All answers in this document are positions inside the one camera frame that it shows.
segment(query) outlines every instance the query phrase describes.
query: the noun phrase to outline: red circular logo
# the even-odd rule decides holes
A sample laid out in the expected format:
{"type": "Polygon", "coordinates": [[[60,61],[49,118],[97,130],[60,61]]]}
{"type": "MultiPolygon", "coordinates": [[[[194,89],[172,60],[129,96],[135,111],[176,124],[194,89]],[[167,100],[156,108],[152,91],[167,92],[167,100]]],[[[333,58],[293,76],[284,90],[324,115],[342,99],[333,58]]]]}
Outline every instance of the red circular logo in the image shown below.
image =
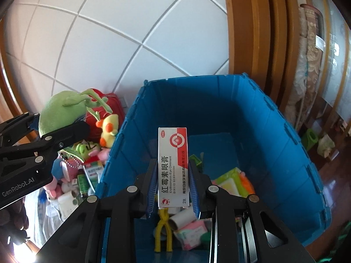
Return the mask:
{"type": "Polygon", "coordinates": [[[174,133],[170,137],[170,143],[173,147],[179,148],[182,147],[185,143],[184,136],[180,133],[174,133]]]}

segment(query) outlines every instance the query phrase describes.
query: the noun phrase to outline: yellow plush toy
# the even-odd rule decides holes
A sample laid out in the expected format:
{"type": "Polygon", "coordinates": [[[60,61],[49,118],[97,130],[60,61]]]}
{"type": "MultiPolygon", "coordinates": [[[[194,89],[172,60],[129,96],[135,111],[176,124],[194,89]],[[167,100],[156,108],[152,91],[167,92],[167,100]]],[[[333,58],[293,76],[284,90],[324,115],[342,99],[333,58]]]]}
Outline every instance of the yellow plush toy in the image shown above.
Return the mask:
{"type": "Polygon", "coordinates": [[[100,145],[111,148],[118,133],[118,115],[109,115],[105,119],[96,122],[98,128],[102,128],[100,145]]]}

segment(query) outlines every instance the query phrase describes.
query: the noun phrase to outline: white and red box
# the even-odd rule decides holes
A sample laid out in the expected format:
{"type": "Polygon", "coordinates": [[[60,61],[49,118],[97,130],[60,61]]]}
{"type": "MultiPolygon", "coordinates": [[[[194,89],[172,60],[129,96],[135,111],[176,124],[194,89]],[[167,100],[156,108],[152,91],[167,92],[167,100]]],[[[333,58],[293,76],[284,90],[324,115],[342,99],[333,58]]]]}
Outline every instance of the white and red box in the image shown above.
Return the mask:
{"type": "Polygon", "coordinates": [[[158,206],[189,207],[186,128],[158,129],[158,206]]]}

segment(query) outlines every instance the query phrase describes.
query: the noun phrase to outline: green toy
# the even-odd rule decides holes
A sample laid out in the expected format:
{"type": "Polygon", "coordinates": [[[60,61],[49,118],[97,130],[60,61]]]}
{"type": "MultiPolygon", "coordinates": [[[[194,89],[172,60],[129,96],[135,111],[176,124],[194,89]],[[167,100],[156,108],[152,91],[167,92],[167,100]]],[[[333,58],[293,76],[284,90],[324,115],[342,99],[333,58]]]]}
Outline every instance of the green toy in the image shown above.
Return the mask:
{"type": "MultiPolygon", "coordinates": [[[[68,126],[74,122],[85,120],[87,111],[92,114],[97,121],[100,120],[98,112],[92,108],[103,107],[106,112],[112,114],[109,105],[106,104],[107,98],[100,98],[92,89],[85,90],[82,93],[73,91],[62,91],[52,96],[45,104],[39,117],[39,135],[53,132],[54,130],[68,126]]],[[[64,149],[67,153],[79,158],[82,162],[84,159],[71,148],[64,149]]]]}
{"type": "Polygon", "coordinates": [[[89,142],[82,142],[82,143],[75,144],[73,145],[72,149],[78,152],[82,156],[82,158],[85,161],[87,161],[90,158],[89,153],[94,150],[100,151],[101,146],[98,143],[89,141],[89,142]]]}

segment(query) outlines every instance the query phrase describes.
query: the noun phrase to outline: paper roll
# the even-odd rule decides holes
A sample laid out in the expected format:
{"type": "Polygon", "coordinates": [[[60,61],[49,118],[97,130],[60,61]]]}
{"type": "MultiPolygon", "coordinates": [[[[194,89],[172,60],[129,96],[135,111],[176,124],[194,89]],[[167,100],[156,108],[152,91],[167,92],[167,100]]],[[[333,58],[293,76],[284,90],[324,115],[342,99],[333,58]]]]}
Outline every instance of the paper roll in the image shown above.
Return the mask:
{"type": "Polygon", "coordinates": [[[182,210],[181,212],[170,217],[168,223],[172,230],[178,230],[187,226],[192,221],[196,220],[195,213],[193,211],[193,206],[190,205],[189,208],[182,210]]]}

